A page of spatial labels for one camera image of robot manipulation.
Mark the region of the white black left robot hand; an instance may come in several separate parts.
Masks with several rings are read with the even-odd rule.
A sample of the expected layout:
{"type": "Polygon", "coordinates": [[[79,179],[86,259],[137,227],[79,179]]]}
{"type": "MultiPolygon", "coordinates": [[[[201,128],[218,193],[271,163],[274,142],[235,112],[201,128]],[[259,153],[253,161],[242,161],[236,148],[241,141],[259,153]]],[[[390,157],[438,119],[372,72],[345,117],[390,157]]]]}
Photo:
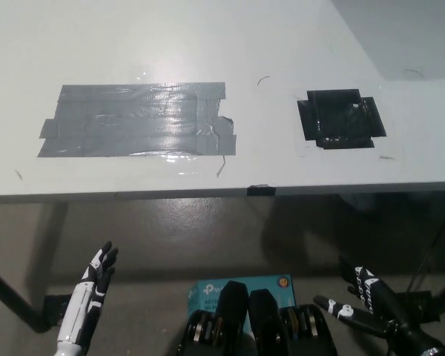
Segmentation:
{"type": "Polygon", "coordinates": [[[88,264],[67,305],[57,337],[56,355],[88,353],[115,272],[113,265],[118,252],[112,242],[107,242],[88,264]]]}

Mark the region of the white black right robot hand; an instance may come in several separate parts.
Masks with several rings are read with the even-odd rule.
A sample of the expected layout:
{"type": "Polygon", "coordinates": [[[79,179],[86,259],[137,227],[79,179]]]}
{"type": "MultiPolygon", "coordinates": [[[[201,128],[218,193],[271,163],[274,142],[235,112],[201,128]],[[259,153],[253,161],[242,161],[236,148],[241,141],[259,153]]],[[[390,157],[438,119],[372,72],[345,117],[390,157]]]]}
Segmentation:
{"type": "Polygon", "coordinates": [[[337,302],[317,295],[315,305],[347,326],[387,339],[412,324],[412,318],[396,293],[365,266],[354,265],[345,257],[339,258],[341,277],[349,284],[349,293],[364,305],[357,309],[348,303],[337,302]]]}

